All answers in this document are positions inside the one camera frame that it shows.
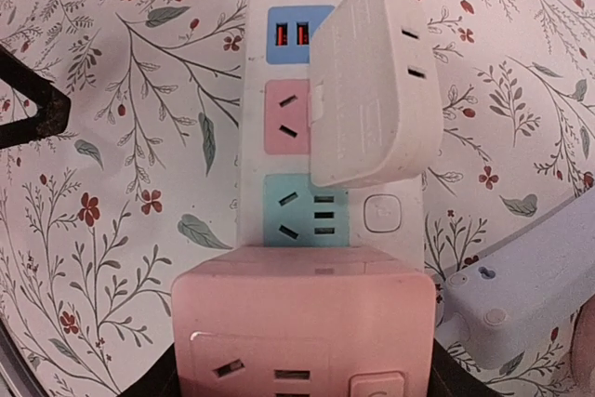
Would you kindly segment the pink cube socket adapter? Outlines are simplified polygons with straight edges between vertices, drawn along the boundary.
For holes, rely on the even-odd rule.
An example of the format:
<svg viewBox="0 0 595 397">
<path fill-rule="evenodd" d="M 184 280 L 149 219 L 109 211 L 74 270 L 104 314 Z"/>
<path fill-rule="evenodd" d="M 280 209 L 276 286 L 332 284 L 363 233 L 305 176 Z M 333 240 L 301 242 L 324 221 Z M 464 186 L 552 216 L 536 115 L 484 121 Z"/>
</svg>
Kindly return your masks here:
<svg viewBox="0 0 595 397">
<path fill-rule="evenodd" d="M 369 247 L 242 247 L 182 273 L 172 318 L 185 396 L 423 396 L 435 291 Z"/>
</svg>

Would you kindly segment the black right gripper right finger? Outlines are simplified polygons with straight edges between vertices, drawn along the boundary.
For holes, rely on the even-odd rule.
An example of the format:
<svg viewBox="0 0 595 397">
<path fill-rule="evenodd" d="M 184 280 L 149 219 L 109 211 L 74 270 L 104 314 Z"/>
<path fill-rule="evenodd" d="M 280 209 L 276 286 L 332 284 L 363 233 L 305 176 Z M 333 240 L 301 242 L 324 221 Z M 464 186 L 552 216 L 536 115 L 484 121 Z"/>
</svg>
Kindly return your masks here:
<svg viewBox="0 0 595 397">
<path fill-rule="evenodd" d="M 489 397 L 493 390 L 466 372 L 437 341 L 431 358 L 431 397 Z"/>
</svg>

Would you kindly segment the white multicolour power strip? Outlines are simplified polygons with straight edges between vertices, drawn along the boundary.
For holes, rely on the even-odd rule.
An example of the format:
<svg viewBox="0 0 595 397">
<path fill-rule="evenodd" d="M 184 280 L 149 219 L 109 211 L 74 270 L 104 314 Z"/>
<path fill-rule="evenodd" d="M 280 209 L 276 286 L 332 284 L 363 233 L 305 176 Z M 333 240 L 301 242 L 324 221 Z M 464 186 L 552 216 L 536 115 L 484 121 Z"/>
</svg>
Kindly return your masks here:
<svg viewBox="0 0 595 397">
<path fill-rule="evenodd" d="M 250 0 L 237 246 L 372 246 L 424 267 L 421 179 L 365 189 L 310 177 L 309 41 L 341 0 Z"/>
</svg>

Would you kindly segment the white plug adapter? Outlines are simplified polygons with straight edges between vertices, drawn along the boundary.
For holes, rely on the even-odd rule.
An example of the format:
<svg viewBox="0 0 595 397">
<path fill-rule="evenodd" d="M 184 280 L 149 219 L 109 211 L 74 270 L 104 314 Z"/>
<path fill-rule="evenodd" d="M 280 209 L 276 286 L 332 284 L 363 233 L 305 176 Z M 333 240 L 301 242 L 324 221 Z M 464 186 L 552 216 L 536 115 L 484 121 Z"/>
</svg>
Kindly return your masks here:
<svg viewBox="0 0 595 397">
<path fill-rule="evenodd" d="M 413 179 L 437 156 L 443 113 L 416 0 L 342 0 L 311 39 L 310 173 L 320 187 Z"/>
</svg>

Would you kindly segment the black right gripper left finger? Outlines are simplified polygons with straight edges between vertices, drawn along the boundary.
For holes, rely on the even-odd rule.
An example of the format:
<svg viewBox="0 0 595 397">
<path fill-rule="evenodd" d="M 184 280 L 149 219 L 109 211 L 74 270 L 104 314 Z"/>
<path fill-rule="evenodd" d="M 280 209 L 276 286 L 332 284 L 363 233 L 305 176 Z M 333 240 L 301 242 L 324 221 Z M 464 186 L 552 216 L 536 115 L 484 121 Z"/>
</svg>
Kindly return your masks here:
<svg viewBox="0 0 595 397">
<path fill-rule="evenodd" d="M 124 390 L 120 397 L 179 397 L 174 345 L 141 378 Z"/>
</svg>

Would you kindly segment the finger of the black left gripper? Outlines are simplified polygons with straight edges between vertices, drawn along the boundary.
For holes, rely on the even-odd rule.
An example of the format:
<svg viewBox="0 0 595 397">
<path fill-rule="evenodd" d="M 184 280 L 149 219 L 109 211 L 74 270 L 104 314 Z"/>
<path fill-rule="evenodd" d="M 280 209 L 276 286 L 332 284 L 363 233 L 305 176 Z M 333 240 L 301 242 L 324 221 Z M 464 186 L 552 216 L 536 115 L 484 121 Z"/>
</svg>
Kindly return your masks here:
<svg viewBox="0 0 595 397">
<path fill-rule="evenodd" d="M 1 148 L 54 137 L 66 130 L 71 100 L 1 46 L 1 80 L 36 105 L 31 117 L 1 125 Z"/>
</svg>

